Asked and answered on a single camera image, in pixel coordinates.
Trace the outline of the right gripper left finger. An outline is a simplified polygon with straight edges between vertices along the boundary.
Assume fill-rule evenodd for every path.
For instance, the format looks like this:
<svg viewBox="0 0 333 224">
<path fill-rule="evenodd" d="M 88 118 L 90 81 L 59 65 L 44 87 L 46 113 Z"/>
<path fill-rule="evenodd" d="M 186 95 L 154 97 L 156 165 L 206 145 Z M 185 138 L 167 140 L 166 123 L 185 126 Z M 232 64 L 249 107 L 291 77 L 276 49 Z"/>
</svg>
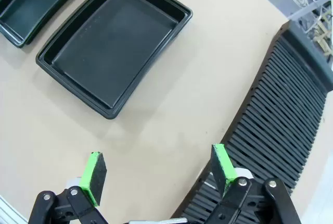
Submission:
<svg viewBox="0 0 333 224">
<path fill-rule="evenodd" d="M 34 202 L 28 224 L 107 224 L 98 211 L 107 168 L 103 154 L 92 152 L 79 184 L 56 195 L 52 191 L 40 192 Z"/>
</svg>

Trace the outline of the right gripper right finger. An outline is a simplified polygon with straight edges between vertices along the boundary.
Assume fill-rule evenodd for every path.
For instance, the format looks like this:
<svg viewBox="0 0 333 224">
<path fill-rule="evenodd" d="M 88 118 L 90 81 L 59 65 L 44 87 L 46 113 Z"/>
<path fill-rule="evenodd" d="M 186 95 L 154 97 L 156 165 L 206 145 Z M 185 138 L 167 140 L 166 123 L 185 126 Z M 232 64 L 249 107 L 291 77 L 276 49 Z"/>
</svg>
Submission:
<svg viewBox="0 0 333 224">
<path fill-rule="evenodd" d="M 247 211 L 254 213 L 259 224 L 302 224 L 281 179 L 259 183 L 239 176 L 224 144 L 212 145 L 210 164 L 222 199 L 208 217 L 208 224 L 235 224 Z"/>
</svg>

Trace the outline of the black ESD tray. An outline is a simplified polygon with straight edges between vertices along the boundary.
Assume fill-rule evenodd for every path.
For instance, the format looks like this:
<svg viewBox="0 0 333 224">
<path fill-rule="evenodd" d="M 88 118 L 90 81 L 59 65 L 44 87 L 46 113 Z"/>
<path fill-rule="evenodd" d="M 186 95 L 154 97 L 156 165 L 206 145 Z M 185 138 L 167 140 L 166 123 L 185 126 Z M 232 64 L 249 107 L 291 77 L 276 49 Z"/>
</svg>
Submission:
<svg viewBox="0 0 333 224">
<path fill-rule="evenodd" d="M 86 0 L 45 43 L 36 63 L 114 119 L 192 15 L 177 0 Z"/>
<path fill-rule="evenodd" d="M 15 47 L 29 45 L 67 0 L 0 0 L 0 33 Z"/>
</svg>

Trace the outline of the black slotted board rack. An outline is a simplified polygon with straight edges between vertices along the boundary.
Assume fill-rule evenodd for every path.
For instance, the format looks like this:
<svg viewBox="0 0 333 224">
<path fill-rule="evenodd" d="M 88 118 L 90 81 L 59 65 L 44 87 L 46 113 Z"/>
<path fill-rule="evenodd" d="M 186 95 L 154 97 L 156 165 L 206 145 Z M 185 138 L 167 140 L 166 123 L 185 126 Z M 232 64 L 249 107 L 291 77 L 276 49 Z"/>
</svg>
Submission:
<svg viewBox="0 0 333 224">
<path fill-rule="evenodd" d="M 289 195 L 312 149 L 333 71 L 302 31 L 289 21 L 274 36 L 241 107 L 219 144 L 239 176 L 263 183 L 279 178 Z M 174 212 L 183 224 L 208 224 L 221 201 L 210 160 Z M 259 224 L 253 212 L 235 224 Z"/>
</svg>

